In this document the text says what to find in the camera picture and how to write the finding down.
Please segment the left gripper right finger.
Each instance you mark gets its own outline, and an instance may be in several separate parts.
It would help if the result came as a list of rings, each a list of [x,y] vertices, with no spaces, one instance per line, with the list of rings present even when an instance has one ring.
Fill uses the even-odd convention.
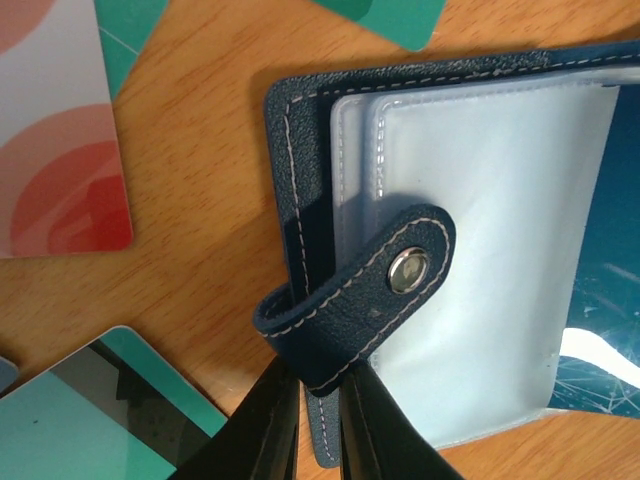
[[[343,479],[460,479],[412,427],[373,369],[363,364],[339,389]]]

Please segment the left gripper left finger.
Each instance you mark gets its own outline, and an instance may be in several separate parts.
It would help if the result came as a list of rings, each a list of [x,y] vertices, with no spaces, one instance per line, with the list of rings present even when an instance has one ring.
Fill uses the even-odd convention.
[[[274,358],[222,429],[177,470],[179,479],[293,479],[300,387]]]

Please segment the navy blue card holder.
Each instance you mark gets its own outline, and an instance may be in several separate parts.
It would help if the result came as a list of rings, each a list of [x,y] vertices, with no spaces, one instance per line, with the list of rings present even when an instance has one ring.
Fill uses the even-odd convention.
[[[254,325],[318,463],[369,366],[436,448],[639,415],[639,45],[289,77],[265,99],[288,283]]]

